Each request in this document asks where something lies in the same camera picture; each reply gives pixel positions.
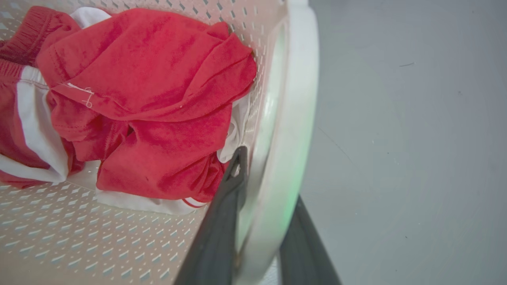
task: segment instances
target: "laundry basket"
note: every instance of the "laundry basket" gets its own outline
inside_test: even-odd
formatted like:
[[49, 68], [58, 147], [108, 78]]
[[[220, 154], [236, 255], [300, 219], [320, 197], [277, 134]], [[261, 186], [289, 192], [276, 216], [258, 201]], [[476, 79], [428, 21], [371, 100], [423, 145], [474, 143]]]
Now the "laundry basket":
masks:
[[[238, 216], [238, 283], [259, 281], [297, 201], [310, 144], [318, 79], [316, 20], [306, 0], [5, 0], [0, 39], [33, 5], [71, 13], [172, 11], [225, 21], [253, 49], [258, 66], [243, 145], [246, 202]], [[0, 276], [4, 284], [171, 284], [206, 213], [162, 215], [95, 200], [97, 165], [66, 182], [18, 190], [0, 186]]]

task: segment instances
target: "laundry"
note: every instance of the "laundry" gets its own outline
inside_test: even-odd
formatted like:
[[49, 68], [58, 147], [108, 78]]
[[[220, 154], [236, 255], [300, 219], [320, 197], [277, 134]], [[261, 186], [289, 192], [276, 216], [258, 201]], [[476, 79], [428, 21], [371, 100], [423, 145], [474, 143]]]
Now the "laundry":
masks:
[[[169, 12], [73, 18], [35, 7], [16, 34], [27, 53], [20, 64], [31, 61], [50, 88], [51, 122], [62, 141], [79, 161], [102, 161], [97, 188], [104, 192], [187, 208], [209, 202], [224, 173], [217, 151], [231, 129], [233, 102], [248, 99], [256, 75], [251, 49], [225, 23]], [[42, 22], [58, 25], [49, 31]], [[244, 131], [239, 121], [235, 144]]]
[[[100, 21], [111, 18], [111, 15], [105, 11], [91, 7], [78, 8], [75, 12], [70, 14], [70, 16], [81, 28], [86, 28]], [[249, 95], [233, 102], [231, 122], [226, 142], [224, 147], [217, 151], [220, 162], [228, 162], [232, 158], [236, 148], [240, 146], [248, 111]], [[124, 192], [103, 191], [98, 188], [95, 188], [95, 197], [97, 198], [97, 202], [110, 206], [168, 214], [187, 213], [194, 209], [193, 207], [189, 207], [189, 205], [200, 207], [205, 204], [192, 198], [180, 200], [155, 199]]]
[[[68, 15], [34, 7], [15, 36], [0, 42], [0, 181], [18, 188], [65, 181], [84, 166], [72, 143], [53, 129], [49, 87], [34, 68], [44, 38], [61, 17]], [[43, 24], [46, 29], [34, 29]]]

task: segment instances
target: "white thread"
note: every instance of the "white thread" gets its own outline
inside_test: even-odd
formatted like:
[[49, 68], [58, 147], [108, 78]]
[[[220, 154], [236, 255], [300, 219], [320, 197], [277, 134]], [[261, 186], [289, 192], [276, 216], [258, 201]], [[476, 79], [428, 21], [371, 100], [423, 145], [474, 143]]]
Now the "white thread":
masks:
[[76, 86], [76, 85], [74, 85], [72, 83], [67, 83], [66, 86], [70, 87], [70, 88], [76, 88], [76, 89], [79, 89], [79, 90], [81, 90], [83, 92], [89, 93], [90, 96], [88, 96], [88, 99], [86, 101], [81, 100], [81, 102], [85, 102], [86, 103], [86, 107], [88, 107], [88, 108], [93, 107], [93, 104], [92, 104], [92, 102], [90, 102], [90, 99], [91, 99], [92, 95], [95, 94], [95, 93], [92, 92], [92, 90], [90, 89], [90, 87], [87, 87], [85, 89], [81, 89], [81, 88], [79, 88], [78, 86]]

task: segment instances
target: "red clothing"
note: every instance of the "red clothing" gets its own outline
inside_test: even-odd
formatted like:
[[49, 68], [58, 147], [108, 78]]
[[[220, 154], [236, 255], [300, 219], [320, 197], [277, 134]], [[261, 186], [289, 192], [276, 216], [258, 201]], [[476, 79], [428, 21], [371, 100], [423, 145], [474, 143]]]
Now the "red clothing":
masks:
[[145, 9], [66, 26], [47, 37], [37, 65], [54, 128], [79, 160], [103, 161], [97, 187], [210, 201], [232, 101], [256, 75], [251, 49], [226, 23]]
[[[63, 23], [70, 22], [68, 18], [64, 13], [33, 7], [12, 39], [0, 42], [0, 169], [4, 170], [0, 170], [0, 181], [18, 188], [64, 181], [67, 174], [84, 166], [76, 160], [72, 143], [55, 137], [49, 116], [35, 106], [36, 101], [42, 102], [37, 96], [45, 96], [47, 86], [31, 66], [50, 35], [56, 30], [61, 30], [59, 35], [73, 30]], [[39, 136], [26, 137], [33, 133]], [[47, 160], [41, 155], [53, 153], [59, 157]], [[26, 167], [13, 168], [13, 164]], [[46, 179], [28, 178], [33, 173], [33, 177]]]

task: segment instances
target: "white stripe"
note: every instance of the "white stripe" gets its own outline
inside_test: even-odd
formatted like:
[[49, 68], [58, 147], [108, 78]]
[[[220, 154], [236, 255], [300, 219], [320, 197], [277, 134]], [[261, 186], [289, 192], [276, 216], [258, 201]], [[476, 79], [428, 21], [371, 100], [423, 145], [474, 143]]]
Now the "white stripe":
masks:
[[197, 201], [196, 199], [191, 198], [191, 197], [186, 198], [186, 201], [187, 201], [188, 203], [192, 204], [193, 206], [196, 206], [196, 207], [202, 207], [202, 206], [204, 206], [204, 205], [206, 205], [206, 204], [207, 204], [207, 203], [199, 202], [199, 201]]
[[0, 169], [21, 178], [63, 182], [68, 174], [67, 153], [60, 136], [51, 125], [51, 112], [46, 102], [49, 89], [45, 86], [40, 71], [26, 66], [16, 86], [16, 103], [26, 145], [50, 168], [28, 167], [0, 155]]
[[97, 265], [97, 263], [98, 263], [98, 261], [95, 261], [94, 263], [88, 265], [87, 267], [85, 267], [85, 270], [92, 268], [93, 266]]
[[[185, 215], [196, 209], [195, 207], [191, 207], [186, 204], [182, 199], [164, 200], [146, 198], [123, 192], [103, 191], [98, 188], [95, 188], [95, 197], [97, 197], [97, 202], [109, 206], [139, 211], [166, 213], [170, 215]], [[196, 207], [201, 207], [206, 204], [198, 202], [192, 198], [187, 198], [187, 202], [196, 205]]]

